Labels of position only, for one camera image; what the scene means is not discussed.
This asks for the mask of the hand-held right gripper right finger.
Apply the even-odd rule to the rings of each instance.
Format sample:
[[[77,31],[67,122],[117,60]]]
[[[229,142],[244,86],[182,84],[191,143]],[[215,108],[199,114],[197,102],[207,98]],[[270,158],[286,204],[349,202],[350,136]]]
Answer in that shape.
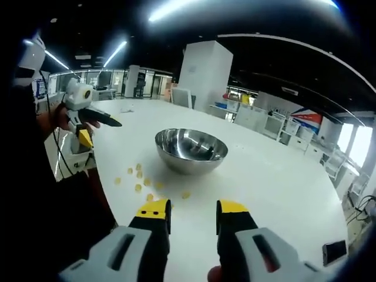
[[[326,281],[327,275],[300,260],[296,249],[259,227],[242,204],[218,200],[217,253],[223,281]]]

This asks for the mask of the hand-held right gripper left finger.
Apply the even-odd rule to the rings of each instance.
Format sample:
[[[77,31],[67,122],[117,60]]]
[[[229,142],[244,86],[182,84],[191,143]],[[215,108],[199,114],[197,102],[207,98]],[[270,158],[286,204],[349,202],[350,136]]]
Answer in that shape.
[[[147,202],[128,226],[95,244],[88,259],[59,273],[60,281],[163,281],[170,252],[171,201]]]

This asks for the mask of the person's left hand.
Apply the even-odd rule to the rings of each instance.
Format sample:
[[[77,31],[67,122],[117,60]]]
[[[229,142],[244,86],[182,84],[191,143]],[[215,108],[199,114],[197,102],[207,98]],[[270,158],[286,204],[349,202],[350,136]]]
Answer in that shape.
[[[67,108],[63,102],[57,106],[54,106],[51,113],[53,122],[56,126],[64,130],[69,130]],[[98,121],[90,120],[84,117],[80,117],[80,119],[90,130],[92,127],[97,129],[100,128],[100,123]]]

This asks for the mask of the person's right hand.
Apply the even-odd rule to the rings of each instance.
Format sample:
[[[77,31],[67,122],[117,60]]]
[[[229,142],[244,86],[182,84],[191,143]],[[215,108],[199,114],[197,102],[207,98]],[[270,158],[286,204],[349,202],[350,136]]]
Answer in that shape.
[[[207,273],[208,282],[229,282],[232,278],[231,270],[227,266],[214,266]]]

